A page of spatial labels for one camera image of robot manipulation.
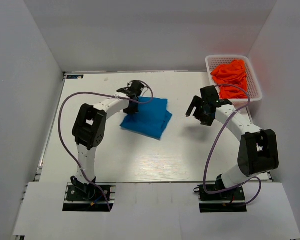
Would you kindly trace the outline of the white plastic basket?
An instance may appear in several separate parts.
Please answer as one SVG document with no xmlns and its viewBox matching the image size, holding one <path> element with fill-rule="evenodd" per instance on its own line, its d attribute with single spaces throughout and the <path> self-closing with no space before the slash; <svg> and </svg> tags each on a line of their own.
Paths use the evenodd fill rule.
<svg viewBox="0 0 300 240">
<path fill-rule="evenodd" d="M 260 101 L 263 97 L 258 79 L 255 75 L 253 67 L 249 59 L 242 55 L 209 55 L 205 58 L 206 68 L 208 77 L 211 85 L 217 85 L 211 76 L 211 72 L 219 65 L 230 64 L 233 60 L 243 60 L 245 63 L 246 74 L 247 74 L 247 94 L 250 97 L 251 102 Z M 217 92 L 220 97 L 220 88 L 217 88 Z M 248 102 L 248 98 L 245 99 L 228 99 L 235 106 L 242 106 Z"/>
</svg>

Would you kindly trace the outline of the blue table label sticker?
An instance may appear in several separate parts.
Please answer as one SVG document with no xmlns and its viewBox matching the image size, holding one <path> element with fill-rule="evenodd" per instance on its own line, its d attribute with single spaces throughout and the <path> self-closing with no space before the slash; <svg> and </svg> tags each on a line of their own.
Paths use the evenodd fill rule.
<svg viewBox="0 0 300 240">
<path fill-rule="evenodd" d="M 77 80 L 77 79 L 83 79 L 84 75 L 83 74 L 72 74 L 72 75 L 67 75 L 66 79 L 71 79 L 71 80 Z"/>
</svg>

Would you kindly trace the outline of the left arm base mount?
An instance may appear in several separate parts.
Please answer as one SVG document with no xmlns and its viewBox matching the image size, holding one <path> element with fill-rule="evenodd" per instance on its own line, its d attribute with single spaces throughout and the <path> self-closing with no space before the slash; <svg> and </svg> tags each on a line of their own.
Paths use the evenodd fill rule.
<svg viewBox="0 0 300 240">
<path fill-rule="evenodd" d="M 81 183 L 75 176 L 67 184 L 63 212 L 110 212 L 115 203 L 116 186 Z"/>
</svg>

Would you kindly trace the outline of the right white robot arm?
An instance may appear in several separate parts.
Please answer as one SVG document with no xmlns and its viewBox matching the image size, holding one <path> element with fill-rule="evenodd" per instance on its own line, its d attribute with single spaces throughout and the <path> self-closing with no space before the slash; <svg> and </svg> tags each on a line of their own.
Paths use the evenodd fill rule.
<svg viewBox="0 0 300 240">
<path fill-rule="evenodd" d="M 221 99 L 215 86 L 200 89 L 200 96 L 194 96 L 186 116 L 194 116 L 201 125 L 212 126 L 214 121 L 223 124 L 221 131 L 228 129 L 239 141 L 237 163 L 215 181 L 215 189 L 207 189 L 208 166 L 204 167 L 203 190 L 226 200 L 234 189 L 241 187 L 258 175 L 279 167 L 276 133 L 262 129 L 249 122 L 229 99 Z"/>
</svg>

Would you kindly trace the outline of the blue t shirt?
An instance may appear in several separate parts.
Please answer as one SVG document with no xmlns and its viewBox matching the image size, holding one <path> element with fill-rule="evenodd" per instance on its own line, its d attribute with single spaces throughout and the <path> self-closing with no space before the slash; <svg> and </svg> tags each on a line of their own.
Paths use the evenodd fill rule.
<svg viewBox="0 0 300 240">
<path fill-rule="evenodd" d="M 160 140 L 173 116 L 167 107 L 168 99 L 155 97 L 150 103 L 139 104 L 137 113 L 126 115 L 120 127 Z"/>
</svg>

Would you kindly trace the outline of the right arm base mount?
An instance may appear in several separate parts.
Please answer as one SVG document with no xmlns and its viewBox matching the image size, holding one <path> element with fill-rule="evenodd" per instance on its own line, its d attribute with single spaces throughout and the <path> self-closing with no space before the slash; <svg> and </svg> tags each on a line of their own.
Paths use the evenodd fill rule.
<svg viewBox="0 0 300 240">
<path fill-rule="evenodd" d="M 244 213 L 246 198 L 242 187 L 218 194 L 207 194 L 203 185 L 193 189 L 199 196 L 200 213 Z"/>
</svg>

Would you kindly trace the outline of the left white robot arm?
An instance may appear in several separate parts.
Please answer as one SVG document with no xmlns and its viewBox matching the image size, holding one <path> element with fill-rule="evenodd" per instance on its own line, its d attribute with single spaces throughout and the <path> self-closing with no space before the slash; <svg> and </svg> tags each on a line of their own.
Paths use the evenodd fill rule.
<svg viewBox="0 0 300 240">
<path fill-rule="evenodd" d="M 116 91 L 114 97 L 89 105 L 83 104 L 75 120 L 72 135 L 77 146 L 77 172 L 71 177 L 71 183 L 79 187 L 78 193 L 89 200 L 95 196 L 96 182 L 95 156 L 97 147 L 104 139 L 106 122 L 116 113 L 135 114 L 138 110 L 139 97 L 145 88 L 139 80 L 133 80 L 127 87 Z"/>
</svg>

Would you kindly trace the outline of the orange t shirt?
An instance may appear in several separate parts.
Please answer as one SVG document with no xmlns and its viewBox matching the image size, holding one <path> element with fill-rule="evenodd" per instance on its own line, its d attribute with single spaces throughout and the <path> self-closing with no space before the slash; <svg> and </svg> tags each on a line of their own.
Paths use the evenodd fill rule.
<svg viewBox="0 0 300 240">
<path fill-rule="evenodd" d="M 246 66 L 243 60 L 234 59 L 229 64 L 218 65 L 210 75 L 217 85 L 222 85 L 219 87 L 219 96 L 221 99 L 248 98 L 242 91 L 248 90 Z"/>
</svg>

